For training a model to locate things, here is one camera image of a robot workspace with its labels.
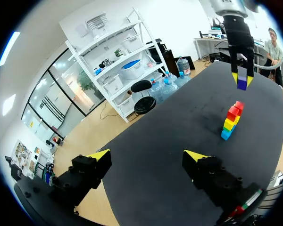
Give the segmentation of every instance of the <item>stacked blocks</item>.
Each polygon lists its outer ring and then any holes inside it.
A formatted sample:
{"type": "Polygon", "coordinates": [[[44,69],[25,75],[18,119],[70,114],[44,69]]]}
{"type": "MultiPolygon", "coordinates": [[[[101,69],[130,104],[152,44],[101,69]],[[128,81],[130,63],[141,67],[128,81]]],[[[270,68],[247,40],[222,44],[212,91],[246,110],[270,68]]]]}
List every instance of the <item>stacked blocks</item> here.
{"type": "Polygon", "coordinates": [[[227,112],[227,117],[221,133],[221,137],[224,140],[228,140],[228,138],[231,136],[232,132],[234,131],[235,127],[237,126],[240,117],[242,115],[243,108],[244,108],[244,103],[240,101],[236,101],[234,106],[231,106],[231,108],[227,112]]]}
{"type": "Polygon", "coordinates": [[[238,75],[237,88],[246,90],[246,87],[247,87],[247,77],[238,75]]]}

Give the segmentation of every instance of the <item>wooden floor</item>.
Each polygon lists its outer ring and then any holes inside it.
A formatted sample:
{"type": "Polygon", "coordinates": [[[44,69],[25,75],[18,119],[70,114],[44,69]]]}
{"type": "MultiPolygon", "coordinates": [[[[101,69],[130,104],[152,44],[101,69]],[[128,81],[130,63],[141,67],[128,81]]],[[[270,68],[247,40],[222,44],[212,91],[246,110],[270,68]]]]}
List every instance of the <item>wooden floor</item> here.
{"type": "MultiPolygon", "coordinates": [[[[205,62],[195,61],[194,64],[196,70],[191,71],[191,78],[198,75],[207,66],[205,62]]],[[[54,172],[57,176],[68,169],[68,166],[71,165],[71,159],[79,154],[89,155],[95,153],[99,148],[141,118],[141,116],[138,116],[129,123],[125,123],[119,115],[108,116],[101,120],[100,113],[102,110],[102,118],[108,114],[117,114],[112,106],[107,101],[104,101],[70,132],[65,138],[64,145],[59,146],[55,154],[54,172]]],[[[283,172],[283,147],[277,170],[283,172]]],[[[106,196],[103,183],[100,184],[98,189],[92,189],[85,196],[77,210],[83,218],[107,226],[118,225],[106,196]]]]}

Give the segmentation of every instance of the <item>man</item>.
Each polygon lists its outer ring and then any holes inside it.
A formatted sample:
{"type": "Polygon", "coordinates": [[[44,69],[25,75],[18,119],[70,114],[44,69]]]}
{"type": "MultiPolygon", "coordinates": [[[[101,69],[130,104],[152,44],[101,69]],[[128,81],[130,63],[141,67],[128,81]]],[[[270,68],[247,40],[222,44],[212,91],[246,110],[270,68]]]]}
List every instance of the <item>man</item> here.
{"type": "MultiPolygon", "coordinates": [[[[283,52],[279,45],[277,45],[277,34],[271,28],[268,29],[271,40],[265,42],[264,49],[267,51],[267,61],[264,66],[276,65],[282,58],[283,52]]],[[[268,78],[270,70],[261,70],[261,74],[268,78]]],[[[282,75],[280,67],[276,70],[272,70],[272,74],[275,75],[275,82],[282,86],[282,75]]]]}

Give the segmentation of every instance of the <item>black mat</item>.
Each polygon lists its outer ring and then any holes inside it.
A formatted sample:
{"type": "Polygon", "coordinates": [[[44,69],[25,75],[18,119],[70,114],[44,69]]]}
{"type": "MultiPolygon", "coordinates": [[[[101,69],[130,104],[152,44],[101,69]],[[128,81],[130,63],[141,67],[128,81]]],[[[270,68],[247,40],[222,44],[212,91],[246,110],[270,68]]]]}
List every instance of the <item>black mat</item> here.
{"type": "Polygon", "coordinates": [[[182,168],[183,150],[218,156],[244,185],[266,188],[282,142],[281,88],[256,73],[247,91],[238,90],[230,65],[216,62],[105,145],[112,167],[104,187],[120,226],[212,226],[222,210],[194,187],[182,168]],[[224,141],[222,126],[236,100],[245,103],[243,115],[224,141]]]}

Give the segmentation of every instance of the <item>white shirt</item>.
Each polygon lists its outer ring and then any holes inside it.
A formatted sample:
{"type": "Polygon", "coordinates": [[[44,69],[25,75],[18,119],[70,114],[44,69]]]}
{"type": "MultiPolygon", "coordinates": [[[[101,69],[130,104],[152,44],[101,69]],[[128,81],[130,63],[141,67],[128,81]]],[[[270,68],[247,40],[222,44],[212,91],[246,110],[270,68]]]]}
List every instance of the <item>white shirt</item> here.
{"type": "Polygon", "coordinates": [[[272,41],[268,40],[265,42],[264,49],[270,54],[272,59],[281,60],[283,52],[277,44],[276,47],[273,46],[272,41]]]}

